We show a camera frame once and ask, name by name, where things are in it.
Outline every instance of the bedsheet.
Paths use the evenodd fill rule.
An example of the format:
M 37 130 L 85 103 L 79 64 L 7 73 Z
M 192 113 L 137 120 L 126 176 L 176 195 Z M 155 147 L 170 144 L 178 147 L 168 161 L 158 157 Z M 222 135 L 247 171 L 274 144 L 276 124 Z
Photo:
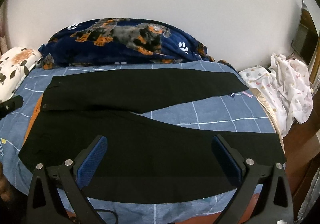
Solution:
M 0 161 L 9 182 L 21 192 L 28 194 L 32 173 L 18 158 L 24 135 L 33 113 L 34 106 L 51 81 L 52 76 L 61 76 L 90 71 L 110 69 L 156 69 L 156 68 L 198 69 L 214 72 L 232 72 L 226 65 L 198 60 L 181 64 L 115 64 L 95 67 L 67 67 L 53 70 L 36 68 L 30 72 L 16 94 L 24 99 L 23 106 L 0 121 Z M 235 132 L 275 132 L 269 118 L 254 95 L 248 90 L 227 96 L 211 97 L 204 100 L 179 104 L 148 112 L 143 116 L 154 120 L 203 130 Z M 174 204 L 126 204 L 89 199 L 96 209 L 117 212 L 119 223 L 170 223 L 193 216 L 209 215 L 222 211 L 235 190 L 210 198 Z M 65 207 L 72 210 L 64 191 L 59 190 Z M 100 213 L 107 223 L 114 223 L 114 217 L 107 212 Z

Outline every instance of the blue gripper pad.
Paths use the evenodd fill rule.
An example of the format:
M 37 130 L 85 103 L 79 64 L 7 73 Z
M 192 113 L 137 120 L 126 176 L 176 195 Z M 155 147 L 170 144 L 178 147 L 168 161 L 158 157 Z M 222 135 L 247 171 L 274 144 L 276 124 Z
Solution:
M 217 136 L 212 138 L 211 149 L 230 184 L 235 187 L 240 187 L 242 184 L 241 169 Z
M 83 162 L 81 163 L 80 159 L 81 164 L 76 166 L 76 162 L 76 168 L 74 168 L 74 170 L 76 170 L 76 172 L 74 172 L 76 176 L 76 183 L 79 189 L 89 185 L 96 169 L 107 151 L 107 148 L 107 138 L 104 136 L 97 136 L 89 147 L 81 153 L 80 158 L 82 158 Z

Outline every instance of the navy blanket with dog print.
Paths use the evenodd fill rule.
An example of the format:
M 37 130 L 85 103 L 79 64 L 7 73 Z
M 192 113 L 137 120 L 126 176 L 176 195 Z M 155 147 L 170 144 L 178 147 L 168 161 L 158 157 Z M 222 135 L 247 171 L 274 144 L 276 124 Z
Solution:
M 39 51 L 43 68 L 112 63 L 214 61 L 207 47 L 184 31 L 158 21 L 107 18 L 64 28 Z

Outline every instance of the white fabric with triangle print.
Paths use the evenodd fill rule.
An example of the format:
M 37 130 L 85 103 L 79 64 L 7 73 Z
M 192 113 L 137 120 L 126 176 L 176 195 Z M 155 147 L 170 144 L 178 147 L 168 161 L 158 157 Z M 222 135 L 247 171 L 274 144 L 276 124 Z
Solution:
M 288 134 L 294 118 L 299 123 L 308 120 L 312 95 L 307 66 L 300 60 L 273 53 L 269 73 L 263 67 L 245 69 L 239 74 L 248 87 L 264 95 L 277 116 L 281 137 Z

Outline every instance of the floral pillowcase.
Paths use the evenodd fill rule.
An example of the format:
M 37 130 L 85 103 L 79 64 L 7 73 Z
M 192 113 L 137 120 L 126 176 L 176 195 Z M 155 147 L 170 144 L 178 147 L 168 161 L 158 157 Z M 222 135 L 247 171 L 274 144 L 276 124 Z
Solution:
M 14 47 L 0 59 L 0 103 L 10 99 L 18 86 L 41 59 L 37 50 Z

